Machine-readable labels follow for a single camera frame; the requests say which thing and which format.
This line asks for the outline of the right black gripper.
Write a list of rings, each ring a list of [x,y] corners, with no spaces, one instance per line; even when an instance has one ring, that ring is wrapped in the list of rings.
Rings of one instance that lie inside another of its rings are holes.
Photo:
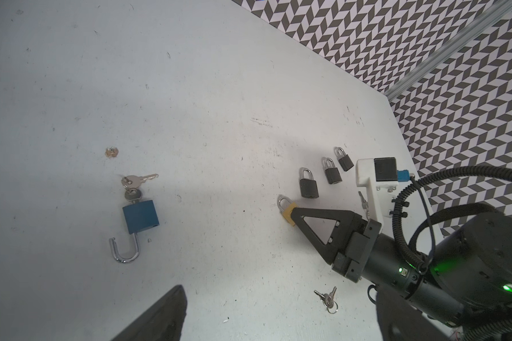
[[[290,214],[321,258],[348,280],[358,283],[382,224],[351,210],[296,207]]]

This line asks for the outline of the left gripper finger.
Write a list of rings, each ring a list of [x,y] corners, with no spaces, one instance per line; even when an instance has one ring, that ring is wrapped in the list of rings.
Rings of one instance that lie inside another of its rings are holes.
[[[187,305],[183,286],[176,285],[113,340],[179,341]]]

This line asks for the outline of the brass padlock with keys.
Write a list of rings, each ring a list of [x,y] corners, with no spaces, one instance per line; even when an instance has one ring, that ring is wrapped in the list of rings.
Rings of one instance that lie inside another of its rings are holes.
[[[292,219],[292,211],[297,207],[297,203],[286,196],[279,195],[277,198],[277,207],[284,219],[291,224],[291,226],[295,226],[296,223]]]

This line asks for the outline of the black padlock top with keys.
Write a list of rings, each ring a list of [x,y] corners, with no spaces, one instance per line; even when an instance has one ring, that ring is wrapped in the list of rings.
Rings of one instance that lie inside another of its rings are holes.
[[[335,147],[334,153],[337,157],[339,165],[345,172],[348,172],[354,167],[354,163],[352,162],[350,156],[341,147]]]

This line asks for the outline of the blue padlock with keys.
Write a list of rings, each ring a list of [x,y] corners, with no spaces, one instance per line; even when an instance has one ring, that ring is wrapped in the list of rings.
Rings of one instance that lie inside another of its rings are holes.
[[[115,261],[121,264],[129,264],[140,255],[139,238],[140,232],[159,226],[159,218],[153,200],[142,200],[140,186],[148,180],[158,178],[157,173],[146,176],[129,175],[124,176],[121,183],[125,189],[125,199],[129,205],[122,208],[127,231],[132,236],[135,245],[135,252],[131,257],[123,257],[117,247],[115,238],[110,238],[110,248]]]

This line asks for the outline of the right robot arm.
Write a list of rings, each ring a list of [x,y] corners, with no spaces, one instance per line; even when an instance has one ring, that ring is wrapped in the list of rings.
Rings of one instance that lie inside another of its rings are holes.
[[[351,281],[389,288],[465,340],[512,336],[512,218],[484,204],[444,209],[433,223],[461,213],[469,222],[436,246],[425,274],[402,257],[374,220],[348,210],[296,207],[293,223],[324,261]]]

